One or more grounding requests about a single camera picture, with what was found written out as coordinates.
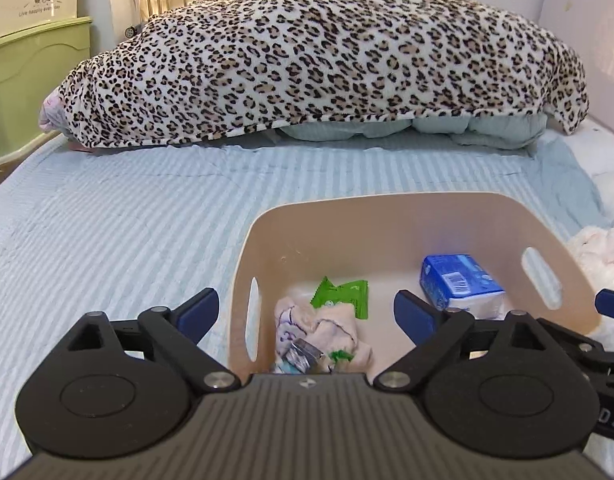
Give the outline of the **beige plastic storage basket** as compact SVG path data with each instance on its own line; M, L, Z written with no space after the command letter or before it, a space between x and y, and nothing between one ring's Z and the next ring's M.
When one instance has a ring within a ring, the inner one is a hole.
M577 333L601 317L584 272L560 240L521 203L496 193L411 193L288 204L249 228L234 273L228 363L241 379L275 360L273 310L285 296L308 300L323 278L369 284L374 377L413 347L395 322L400 289L418 292L433 254L469 254L498 281L513 309Z

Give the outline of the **green snack packet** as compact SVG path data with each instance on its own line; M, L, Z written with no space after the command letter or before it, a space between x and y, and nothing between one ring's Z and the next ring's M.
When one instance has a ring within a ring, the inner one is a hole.
M365 280L333 284L326 276L318 285L310 304L318 309L336 304L352 304L358 320L369 318L369 283Z

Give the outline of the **green tea leaf packet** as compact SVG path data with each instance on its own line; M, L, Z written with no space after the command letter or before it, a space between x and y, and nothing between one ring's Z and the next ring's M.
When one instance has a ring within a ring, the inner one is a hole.
M331 374L343 368L354 359L344 350L325 353L303 338L294 339L281 354L273 371L279 374L312 375Z

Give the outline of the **striped light blue bedsheet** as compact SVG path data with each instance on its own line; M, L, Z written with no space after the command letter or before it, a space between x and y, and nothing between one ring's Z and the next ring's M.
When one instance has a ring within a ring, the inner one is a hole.
M511 196L561 240L612 225L554 134L516 152L413 132L321 143L261 134L100 154L48 142L0 185L0 478L28 457L16 396L84 313L133 318L205 287L228 304L245 236L263 211L433 191Z

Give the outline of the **blue tissue pack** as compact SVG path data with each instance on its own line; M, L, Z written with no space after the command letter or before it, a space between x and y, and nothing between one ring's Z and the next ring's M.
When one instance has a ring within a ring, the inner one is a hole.
M459 309L482 320L501 320L508 311L503 287L467 254L426 256L420 285L437 310Z

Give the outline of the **leopard print blanket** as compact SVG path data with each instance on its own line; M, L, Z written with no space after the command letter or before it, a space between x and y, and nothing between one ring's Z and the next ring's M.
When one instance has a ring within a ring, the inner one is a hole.
M193 0L78 64L39 125L89 150L316 122L587 117L584 63L474 0Z

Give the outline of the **white fluffy plush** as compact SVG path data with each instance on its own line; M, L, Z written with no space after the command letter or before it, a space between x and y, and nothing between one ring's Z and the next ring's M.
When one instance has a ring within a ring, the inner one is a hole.
M567 248L595 292L604 288L614 291L614 226L586 226L567 242ZM603 318L590 337L614 351L614 320Z

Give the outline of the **pink fuzzy sock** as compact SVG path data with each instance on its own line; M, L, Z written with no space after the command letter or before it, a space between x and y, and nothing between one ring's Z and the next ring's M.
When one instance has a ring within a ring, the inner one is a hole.
M359 337L352 304L316 309L290 297L280 299L275 305L275 362L290 342L298 338L325 353L344 350L354 356L343 370L334 373L364 373L369 370L372 348Z

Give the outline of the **green storage cabinet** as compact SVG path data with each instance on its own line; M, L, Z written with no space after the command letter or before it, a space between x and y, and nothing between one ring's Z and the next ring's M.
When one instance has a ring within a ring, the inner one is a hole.
M0 167L44 143L42 101L90 56L91 18L37 25L0 38Z

